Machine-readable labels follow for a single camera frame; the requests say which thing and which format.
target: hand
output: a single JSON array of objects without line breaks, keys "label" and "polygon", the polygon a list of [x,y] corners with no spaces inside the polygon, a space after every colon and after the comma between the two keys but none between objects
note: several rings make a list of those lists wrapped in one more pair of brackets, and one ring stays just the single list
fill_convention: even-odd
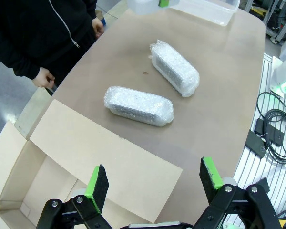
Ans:
[{"label": "hand", "polygon": [[39,73],[32,81],[37,87],[47,87],[51,89],[54,86],[54,80],[55,77],[48,69],[40,68]]},{"label": "hand", "polygon": [[99,37],[104,33],[103,23],[98,18],[95,18],[92,20],[92,27],[94,29],[96,39],[99,39]]}]

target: person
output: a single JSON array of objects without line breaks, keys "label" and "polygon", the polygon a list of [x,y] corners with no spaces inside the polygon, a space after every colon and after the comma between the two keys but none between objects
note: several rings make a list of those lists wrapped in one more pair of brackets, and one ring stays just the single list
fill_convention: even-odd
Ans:
[{"label": "person", "polygon": [[0,0],[0,61],[52,88],[103,34],[97,0]]}]

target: black jacket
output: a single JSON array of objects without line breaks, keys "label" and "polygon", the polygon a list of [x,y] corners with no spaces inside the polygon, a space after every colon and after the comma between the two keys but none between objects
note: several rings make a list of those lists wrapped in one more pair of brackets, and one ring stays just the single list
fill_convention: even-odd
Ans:
[{"label": "black jacket", "polygon": [[0,0],[0,61],[34,79],[91,28],[96,1]]}]

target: open cardboard box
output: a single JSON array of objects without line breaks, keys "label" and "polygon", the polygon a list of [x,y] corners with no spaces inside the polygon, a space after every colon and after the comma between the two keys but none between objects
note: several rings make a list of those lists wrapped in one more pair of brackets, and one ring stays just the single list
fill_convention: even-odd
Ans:
[{"label": "open cardboard box", "polygon": [[[23,138],[12,123],[5,125],[0,135],[0,229],[33,229],[46,201],[58,198],[65,202],[75,190],[85,187]],[[148,222],[108,199],[102,215],[113,228]]]},{"label": "open cardboard box", "polygon": [[56,100],[30,140],[7,123],[0,135],[0,228],[35,228],[45,203],[68,201],[99,164],[109,180],[102,215],[113,228],[154,223],[182,172]]}]

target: black pants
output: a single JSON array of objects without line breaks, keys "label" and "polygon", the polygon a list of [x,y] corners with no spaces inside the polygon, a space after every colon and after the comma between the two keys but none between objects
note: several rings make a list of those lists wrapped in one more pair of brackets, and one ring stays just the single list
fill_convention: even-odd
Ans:
[{"label": "black pants", "polygon": [[81,57],[84,56],[95,41],[96,38],[93,27],[91,26],[83,38],[77,42],[80,46],[79,48],[74,46],[59,59],[46,65],[40,63],[40,66],[48,69],[51,72],[51,74],[55,77],[55,85],[59,86],[67,74],[72,70]]}]

